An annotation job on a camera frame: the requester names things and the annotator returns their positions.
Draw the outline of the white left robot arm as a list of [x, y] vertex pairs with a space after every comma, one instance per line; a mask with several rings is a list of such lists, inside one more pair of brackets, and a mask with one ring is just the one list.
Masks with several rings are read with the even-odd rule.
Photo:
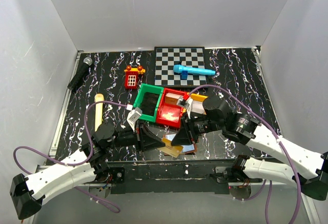
[[106, 162], [112, 148], [135, 146], [144, 152], [165, 146], [143, 121], [138, 121], [135, 129], [121, 131], [116, 131], [112, 124], [103, 123], [91, 138], [91, 144], [83, 145], [60, 163], [34, 174], [19, 174], [13, 178], [10, 196], [18, 219], [33, 216], [43, 204], [81, 184], [94, 181], [100, 184], [123, 183], [124, 168], [110, 167]]

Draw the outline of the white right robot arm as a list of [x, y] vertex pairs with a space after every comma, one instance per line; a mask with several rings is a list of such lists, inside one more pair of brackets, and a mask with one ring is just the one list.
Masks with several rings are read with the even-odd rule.
[[233, 111], [218, 96], [207, 97], [195, 112], [181, 117], [181, 126], [171, 141], [173, 146], [188, 146], [199, 136], [221, 131], [230, 141], [260, 150], [279, 162], [268, 162], [240, 155], [231, 167], [233, 178], [262, 178], [299, 187], [301, 193], [316, 200], [327, 197], [327, 153], [307, 150], [282, 136], [275, 136], [263, 122], [248, 114]]

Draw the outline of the brown leather card holder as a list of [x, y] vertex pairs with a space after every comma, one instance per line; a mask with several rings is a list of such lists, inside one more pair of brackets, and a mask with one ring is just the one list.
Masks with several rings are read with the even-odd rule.
[[[172, 139], [174, 138], [176, 134], [167, 134], [165, 137], [163, 138], [166, 138], [170, 141], [172, 141]], [[189, 145], [189, 146], [183, 146], [183, 150], [181, 152], [180, 155], [184, 155], [184, 154], [190, 154], [190, 153], [194, 153], [197, 151], [197, 147], [195, 144], [192, 144], [192, 145]]]

